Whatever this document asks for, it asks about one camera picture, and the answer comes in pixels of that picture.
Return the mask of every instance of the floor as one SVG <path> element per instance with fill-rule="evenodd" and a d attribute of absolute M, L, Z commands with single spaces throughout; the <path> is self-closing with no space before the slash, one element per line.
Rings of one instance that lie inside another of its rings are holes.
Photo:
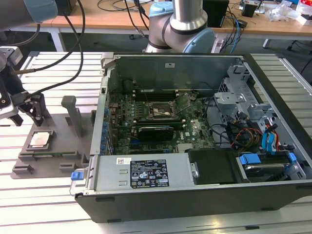
<path fill-rule="evenodd" d="M 31 32 L 6 32 L 8 41 L 11 43 L 23 41 L 29 38 Z M 71 48 L 76 39 L 74 34 L 64 33 L 63 39 L 66 48 Z M 294 44 L 291 51 L 287 50 L 287 47 L 292 41 L 290 40 L 272 40 L 268 49 L 262 47 L 264 40 L 262 39 L 244 39 L 239 42 L 235 49 L 235 53 L 270 53 L 277 54 L 286 58 L 299 72 L 303 69 L 312 55 L 309 55 L 312 51 L 311 41 L 300 41 Z M 147 45 L 147 39 L 142 38 L 139 35 L 135 35 L 135 39 L 129 39 L 129 35 L 113 35 L 113 34 L 85 34 L 82 39 L 82 48 L 84 51 L 90 52 L 141 52 Z M 21 46 L 20 49 L 23 52 L 24 58 L 27 57 L 31 51 L 55 51 L 52 40 L 48 33 L 40 33 L 39 36 L 30 44 Z M 303 77 L 312 82 L 312 63 L 305 69 Z"/>

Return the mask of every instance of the black box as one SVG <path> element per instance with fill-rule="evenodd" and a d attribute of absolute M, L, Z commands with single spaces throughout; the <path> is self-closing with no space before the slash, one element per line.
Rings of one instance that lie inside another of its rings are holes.
<path fill-rule="evenodd" d="M 56 0 L 58 6 L 58 15 L 63 16 L 63 12 L 70 16 L 74 7 L 76 6 L 77 0 Z"/>
<path fill-rule="evenodd" d="M 229 0 L 203 0 L 203 9 L 208 15 L 208 27 L 222 27 L 229 2 Z"/>

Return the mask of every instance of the sticker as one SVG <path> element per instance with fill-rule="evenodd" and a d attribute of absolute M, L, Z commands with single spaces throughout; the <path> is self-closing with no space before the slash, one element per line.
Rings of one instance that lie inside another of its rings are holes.
<path fill-rule="evenodd" d="M 174 68 L 175 66 L 175 63 L 165 63 L 165 68 Z"/>
<path fill-rule="evenodd" d="M 168 187 L 166 160 L 131 161 L 130 181 L 133 189 Z"/>
<path fill-rule="evenodd" d="M 130 157 L 119 157 L 117 158 L 117 165 L 122 165 L 122 164 L 130 164 L 131 158 Z"/>

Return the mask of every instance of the motherboard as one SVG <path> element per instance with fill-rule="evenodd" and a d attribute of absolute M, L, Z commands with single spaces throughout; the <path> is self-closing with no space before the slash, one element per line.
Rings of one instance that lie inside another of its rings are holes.
<path fill-rule="evenodd" d="M 196 96 L 177 93 L 165 100 L 147 94 L 112 93 L 110 154 L 183 153 L 190 148 L 214 147 L 204 119 L 207 98 Z"/>

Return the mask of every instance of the handle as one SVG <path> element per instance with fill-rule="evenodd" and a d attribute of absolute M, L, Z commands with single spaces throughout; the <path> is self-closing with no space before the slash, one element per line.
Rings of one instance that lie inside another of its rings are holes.
<path fill-rule="evenodd" d="M 77 194 L 78 192 L 81 192 L 81 191 L 76 190 L 76 182 L 78 180 L 85 180 L 84 185 L 86 184 L 88 168 L 89 167 L 79 168 L 79 169 L 76 169 L 74 172 L 72 172 L 72 175 L 71 175 L 72 182 L 70 184 L 70 189 L 69 189 L 69 193 L 71 196 L 75 196 L 75 194 Z"/>

